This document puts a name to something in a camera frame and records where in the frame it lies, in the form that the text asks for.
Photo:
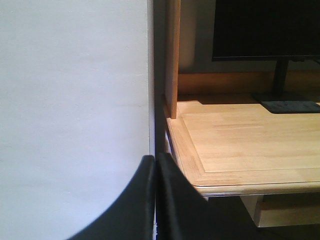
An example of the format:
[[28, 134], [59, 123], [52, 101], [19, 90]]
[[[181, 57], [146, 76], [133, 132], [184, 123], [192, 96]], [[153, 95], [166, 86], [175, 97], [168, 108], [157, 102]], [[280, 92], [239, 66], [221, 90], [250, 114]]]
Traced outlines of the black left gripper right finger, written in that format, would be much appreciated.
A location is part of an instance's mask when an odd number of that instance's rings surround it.
[[210, 205], [169, 153], [156, 158], [158, 240], [257, 240], [259, 234]]

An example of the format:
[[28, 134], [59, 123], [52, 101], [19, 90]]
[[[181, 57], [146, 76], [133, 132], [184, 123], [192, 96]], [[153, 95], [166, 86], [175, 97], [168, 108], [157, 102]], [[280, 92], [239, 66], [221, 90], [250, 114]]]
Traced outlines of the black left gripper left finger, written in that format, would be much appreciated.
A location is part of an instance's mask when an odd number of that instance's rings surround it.
[[155, 158], [145, 155], [114, 203], [71, 240], [151, 240], [155, 214]]

